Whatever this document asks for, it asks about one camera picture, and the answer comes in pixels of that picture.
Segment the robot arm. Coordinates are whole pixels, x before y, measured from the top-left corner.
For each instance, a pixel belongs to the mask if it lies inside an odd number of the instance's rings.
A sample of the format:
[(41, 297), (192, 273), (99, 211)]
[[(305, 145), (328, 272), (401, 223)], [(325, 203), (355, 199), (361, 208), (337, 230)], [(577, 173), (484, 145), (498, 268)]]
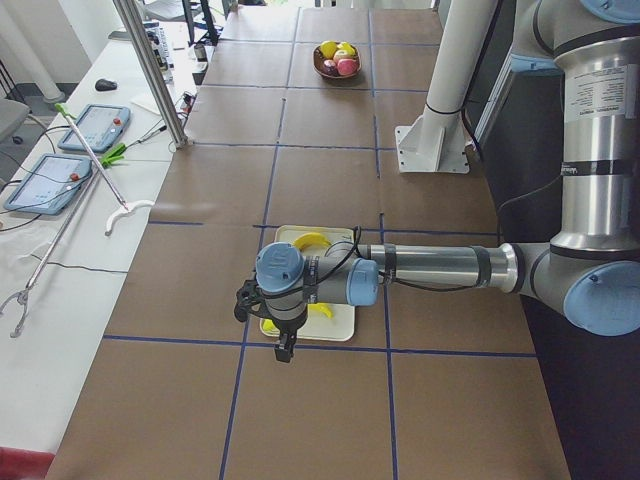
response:
[[(536, 72), (564, 73), (565, 107), (531, 99), (513, 115), (511, 157), (464, 153), (465, 107), (502, 11), (511, 53)], [(487, 289), (525, 297), (544, 360), (592, 366), (639, 361), (639, 5), (635, 1), (452, 1), (424, 10), (307, 9), (259, 14), (262, 64), (292, 68), (276, 143), (291, 179), (270, 221), (296, 220), (300, 242), (271, 245), (237, 295), (236, 317), (273, 320), (278, 359), (291, 358), (306, 308), (370, 305), (380, 284), (401, 350), (429, 332), (507, 332), (475, 300)], [(331, 245), (317, 220), (382, 215), (393, 237), (486, 235), (495, 248)]]

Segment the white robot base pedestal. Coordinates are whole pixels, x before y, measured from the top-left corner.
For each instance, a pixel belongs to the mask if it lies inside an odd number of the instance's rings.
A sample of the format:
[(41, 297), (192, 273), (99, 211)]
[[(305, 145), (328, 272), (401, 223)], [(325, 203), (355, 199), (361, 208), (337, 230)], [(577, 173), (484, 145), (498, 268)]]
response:
[(423, 113), (395, 128), (400, 172), (469, 172), (461, 113), (497, 6), (493, 0), (450, 4)]

